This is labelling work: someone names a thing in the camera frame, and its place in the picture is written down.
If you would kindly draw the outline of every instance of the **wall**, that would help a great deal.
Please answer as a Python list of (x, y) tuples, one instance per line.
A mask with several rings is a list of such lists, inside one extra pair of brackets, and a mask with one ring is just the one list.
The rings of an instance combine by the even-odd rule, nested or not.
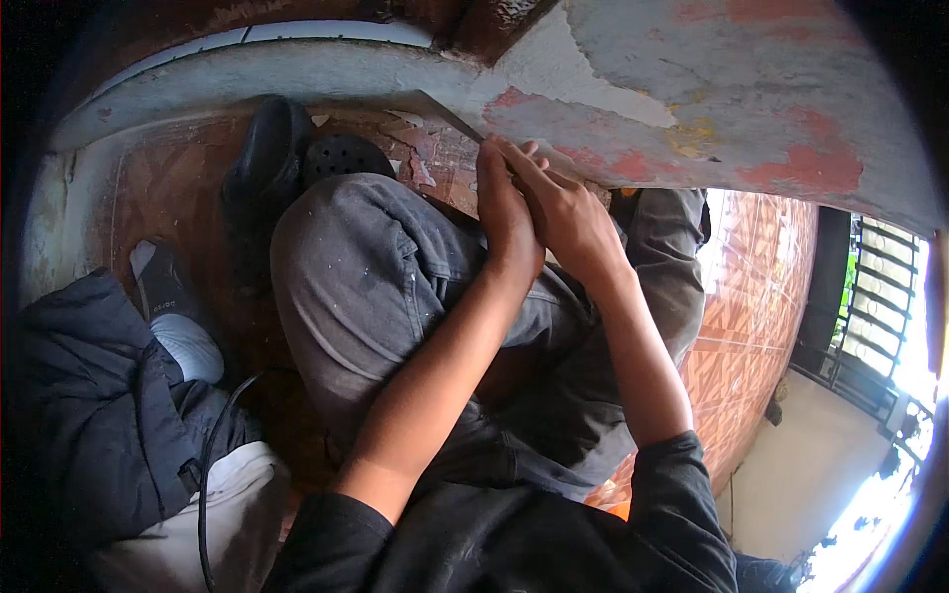
[(391, 103), (422, 88), (608, 187), (802, 197), (921, 235), (944, 224), (908, 110), (832, 0), (562, 2), (491, 68), (395, 44), (236, 43), (110, 88), (52, 149), (267, 92)]
[(766, 424), (716, 506), (735, 549), (790, 562), (825, 535), (877, 471), (889, 442), (877, 421), (789, 370), (780, 426)]

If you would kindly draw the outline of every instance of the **gray pants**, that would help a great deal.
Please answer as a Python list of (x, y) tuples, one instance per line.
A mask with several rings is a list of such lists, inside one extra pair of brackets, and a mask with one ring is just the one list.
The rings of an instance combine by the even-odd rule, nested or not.
[[(646, 190), (627, 230), (627, 255), (676, 364), (704, 307), (702, 201), (697, 191)], [(476, 232), (384, 176), (332, 177), (284, 214), (270, 249), (277, 307), (310, 400), (344, 453), (486, 253)], [(549, 371), (490, 414), (472, 397), (423, 482), (531, 483), (583, 500), (635, 444), (603, 327), (576, 281), (544, 267), (504, 341), (513, 346), (540, 349)]]

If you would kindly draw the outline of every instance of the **white cloth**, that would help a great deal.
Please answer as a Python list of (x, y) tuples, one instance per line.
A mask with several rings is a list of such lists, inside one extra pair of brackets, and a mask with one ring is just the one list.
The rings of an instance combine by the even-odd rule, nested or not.
[[(256, 593), (279, 549), (289, 471), (267, 443), (219, 459), (208, 476), (208, 558), (215, 590)], [(197, 553), (197, 493), (180, 513), (138, 537), (94, 552), (106, 591), (206, 593)]]

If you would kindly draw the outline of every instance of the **wire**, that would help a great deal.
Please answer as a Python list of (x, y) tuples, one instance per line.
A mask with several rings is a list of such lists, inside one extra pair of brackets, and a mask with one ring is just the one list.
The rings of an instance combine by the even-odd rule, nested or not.
[(217, 438), (217, 431), (220, 430), (222, 421), (230, 413), (231, 409), (256, 380), (269, 371), (283, 371), (299, 375), (297, 371), (283, 366), (272, 366), (248, 377), (243, 383), (238, 385), (231, 397), (224, 403), (221, 413), (214, 422), (214, 427), (204, 440), (204, 455), (201, 458), (201, 483), (198, 487), (197, 497), (197, 553), (201, 559), (201, 572), (204, 574), (204, 585), (208, 587), (209, 593), (214, 593), (214, 576), (211, 574), (211, 561), (208, 560), (208, 473), (211, 471), (211, 450), (214, 440)]

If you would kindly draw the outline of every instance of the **floor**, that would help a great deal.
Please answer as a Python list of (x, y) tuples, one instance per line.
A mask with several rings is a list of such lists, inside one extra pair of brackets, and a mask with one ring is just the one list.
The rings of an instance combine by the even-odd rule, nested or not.
[[(379, 144), (397, 161), (399, 180), (444, 204), (476, 216), (477, 145), (454, 129), (404, 114), (311, 108), (328, 116), (318, 132), (350, 132)], [(99, 223), (89, 230), (105, 244), (111, 265), (130, 294), (128, 254), (161, 235), (178, 245), (202, 296), (238, 350), (244, 374), (290, 365), (273, 300), (233, 290), (219, 207), (221, 179), (240, 152), (250, 113), (177, 121), (123, 139), (103, 193)], [(588, 187), (603, 201), (608, 193)], [(700, 252), (707, 286), (705, 321), (682, 376), (693, 398), (706, 464), (718, 493), (754, 437), (768, 397), (784, 372), (806, 298), (817, 207), (772, 195), (710, 195), (716, 236)], [(258, 381), (242, 400), (260, 417), (267, 439), (290, 466), (295, 500), (331, 477), (323, 432), (297, 379)], [(622, 508), (630, 500), (634, 455), (588, 504)]]
[[(810, 286), (817, 206), (709, 191), (714, 236), (698, 253), (705, 316), (680, 369), (716, 496), (754, 441), (791, 356)], [(586, 503), (628, 511), (635, 454)]]

